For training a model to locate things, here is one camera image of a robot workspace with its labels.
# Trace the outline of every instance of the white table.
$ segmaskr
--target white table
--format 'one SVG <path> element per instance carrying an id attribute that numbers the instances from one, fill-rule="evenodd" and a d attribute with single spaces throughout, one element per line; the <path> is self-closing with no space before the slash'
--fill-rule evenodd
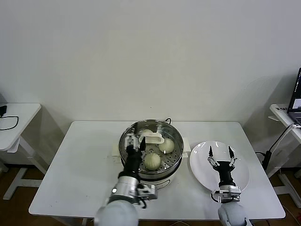
<path id="1" fill-rule="evenodd" d="M 17 126 L 10 130 L 0 131 L 0 151 L 9 151 L 14 145 L 16 149 L 20 143 L 23 147 L 22 154 L 31 161 L 42 173 L 46 173 L 48 169 L 47 163 L 39 156 L 39 153 L 33 150 L 33 148 L 22 138 L 21 134 L 27 125 L 31 122 L 37 112 L 40 110 L 40 104 L 0 104 L 7 105 L 7 112 L 3 116 L 19 116 L 19 122 Z M 14 126 L 16 119 L 3 118 L 0 119 L 0 129 L 10 128 Z M 0 167 L 4 172 L 8 168 L 1 163 Z M 21 168 L 16 175 L 15 179 L 11 183 L 10 187 L 3 196 L 4 200 L 9 200 L 14 194 L 18 186 L 25 187 L 39 187 L 41 180 L 25 180 L 22 179 L 27 168 Z"/>
<path id="2" fill-rule="evenodd" d="M 294 121 L 287 114 L 287 105 L 285 104 L 273 104 L 270 106 L 270 110 L 274 113 L 276 118 L 283 123 L 285 127 L 293 124 Z M 301 129 L 293 129 L 290 132 L 296 140 L 301 144 Z M 275 150 L 273 154 L 275 157 L 271 159 L 269 166 L 266 170 L 267 175 L 270 177 L 275 172 L 278 171 L 280 167 L 282 167 L 289 159 L 288 156 L 295 150 L 296 146 L 292 144 L 292 146 L 288 146 L 285 152 L 281 152 L 280 148 Z M 294 189 L 293 185 L 289 181 L 286 175 L 279 174 L 278 175 L 284 186 L 275 187 L 275 192 L 277 194 L 290 194 L 292 200 L 296 204 L 298 208 L 301 208 L 301 198 Z M 299 170 L 296 174 L 296 177 L 301 176 L 301 170 Z"/>
<path id="3" fill-rule="evenodd" d="M 123 167 L 112 157 L 122 132 L 133 122 L 75 121 L 70 126 L 29 212 L 68 218 L 93 218 L 110 195 Z M 285 212 L 253 148 L 237 122 L 173 122 L 191 148 L 202 141 L 216 140 L 239 150 L 250 168 L 250 183 L 240 204 L 250 219 L 284 218 Z M 160 189 L 159 198 L 147 202 L 143 210 L 136 206 L 140 219 L 218 220 L 220 204 L 211 200 L 183 159 L 175 179 Z M 75 225 L 70 220 L 63 221 Z"/>

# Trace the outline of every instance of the table leg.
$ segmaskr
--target table leg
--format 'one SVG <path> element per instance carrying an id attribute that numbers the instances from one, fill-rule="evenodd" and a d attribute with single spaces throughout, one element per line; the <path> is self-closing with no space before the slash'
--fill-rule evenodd
<path id="1" fill-rule="evenodd" d="M 81 226 L 78 218 L 52 217 L 66 226 Z"/>
<path id="2" fill-rule="evenodd" d="M 301 178 L 301 169 L 300 170 L 298 170 L 297 172 L 295 172 L 295 177 L 297 177 L 297 178 Z"/>
<path id="3" fill-rule="evenodd" d="M 278 194 L 289 194 L 293 200 L 293 202 L 296 204 L 298 208 L 301 208 L 301 198 L 294 189 L 293 185 L 287 178 L 285 174 L 278 174 L 278 177 L 280 178 L 281 182 L 284 184 L 284 186 L 278 186 L 274 187 L 275 193 Z"/>
<path id="4" fill-rule="evenodd" d="M 7 172 L 8 168 L 3 164 L 3 162 L 0 161 L 0 168 L 3 170 L 3 172 Z"/>
<path id="5" fill-rule="evenodd" d="M 42 157 L 20 136 L 20 145 L 24 148 L 23 154 L 31 161 L 43 174 L 46 174 L 49 165 L 42 159 Z"/>
<path id="6" fill-rule="evenodd" d="M 42 180 L 27 180 L 22 179 L 24 174 L 26 173 L 27 168 L 21 168 L 14 178 L 13 182 L 10 184 L 8 190 L 5 192 L 3 199 L 10 200 L 13 196 L 17 187 L 39 187 L 42 183 Z"/>

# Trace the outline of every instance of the power cord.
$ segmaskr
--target power cord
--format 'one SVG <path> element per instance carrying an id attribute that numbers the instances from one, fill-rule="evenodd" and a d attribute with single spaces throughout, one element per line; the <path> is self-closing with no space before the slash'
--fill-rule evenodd
<path id="1" fill-rule="evenodd" d="M 182 224 L 184 224 L 184 225 L 186 225 L 186 226 L 190 226 L 189 224 L 187 224 L 187 223 L 185 223 L 185 222 L 183 222 L 183 221 L 176 221 L 176 222 L 172 223 L 170 226 L 173 226 L 173 225 L 175 225 L 175 224 L 177 224 L 177 223 L 182 223 Z"/>
<path id="2" fill-rule="evenodd" d="M 16 124 L 15 124 L 13 127 L 11 127 L 11 128 L 6 128 L 6 129 L 0 129 L 0 131 L 13 129 L 13 128 L 15 128 L 15 127 L 18 125 L 18 122 L 19 122 L 19 116 L 4 116 L 4 117 L 0 117 L 0 119 L 4 119 L 4 118 L 17 118 L 17 122 L 16 122 Z"/>
<path id="3" fill-rule="evenodd" d="M 284 209 L 286 209 L 287 212 L 289 212 L 289 214 L 291 214 L 291 216 L 295 219 L 295 221 L 297 222 L 297 224 L 298 224 L 299 226 L 301 226 L 300 222 L 295 218 L 295 216 L 291 213 L 291 211 L 289 211 L 288 208 L 285 207 L 284 205 L 282 205 L 282 206 L 284 207 Z"/>
<path id="4" fill-rule="evenodd" d="M 7 110 L 7 105 L 4 105 L 4 106 L 0 107 L 0 119 L 4 119 L 4 118 L 17 118 L 17 122 L 16 122 L 16 124 L 13 127 L 6 128 L 6 129 L 0 129 L 0 131 L 13 129 L 13 128 L 15 128 L 18 125 L 18 122 L 19 122 L 19 116 L 4 116 L 3 117 L 3 115 L 6 113 L 6 110 Z"/>
<path id="5" fill-rule="evenodd" d="M 277 149 L 277 147 L 280 144 L 281 140 L 291 130 L 296 129 L 296 128 L 301 128 L 301 126 L 300 125 L 296 125 L 296 124 L 291 124 L 288 127 L 286 127 L 286 129 L 282 132 L 282 134 L 280 135 L 280 137 L 278 137 L 278 139 L 275 141 L 275 143 L 273 143 L 273 145 L 271 146 L 271 148 L 264 154 L 264 159 L 262 161 L 262 167 L 263 167 L 264 170 L 266 170 L 268 168 L 268 164 L 269 164 L 269 161 L 271 159 L 271 156 L 274 153 L 274 151 Z"/>

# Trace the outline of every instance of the white handle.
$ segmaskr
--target white handle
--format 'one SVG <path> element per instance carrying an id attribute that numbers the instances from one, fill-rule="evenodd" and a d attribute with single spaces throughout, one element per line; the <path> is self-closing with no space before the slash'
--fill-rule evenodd
<path id="1" fill-rule="evenodd" d="M 164 138 L 160 133 L 142 133 L 139 137 L 139 142 L 145 137 L 145 143 L 147 144 L 162 144 L 164 143 Z"/>
<path id="2" fill-rule="evenodd" d="M 184 150 L 183 150 L 183 158 L 188 158 L 187 152 L 191 152 L 191 148 L 189 145 L 189 141 L 187 137 L 183 137 L 183 143 L 184 143 Z"/>

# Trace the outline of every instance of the steamed bun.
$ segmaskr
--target steamed bun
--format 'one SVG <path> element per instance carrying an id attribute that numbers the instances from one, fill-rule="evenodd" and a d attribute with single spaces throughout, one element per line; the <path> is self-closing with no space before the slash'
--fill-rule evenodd
<path id="1" fill-rule="evenodd" d="M 156 170 L 161 165 L 161 158 L 156 153 L 149 153 L 144 158 L 144 165 L 149 170 Z"/>
<path id="2" fill-rule="evenodd" d="M 164 154 L 171 153 L 174 150 L 174 142 L 169 138 L 165 138 L 164 143 L 159 144 L 159 149 Z"/>

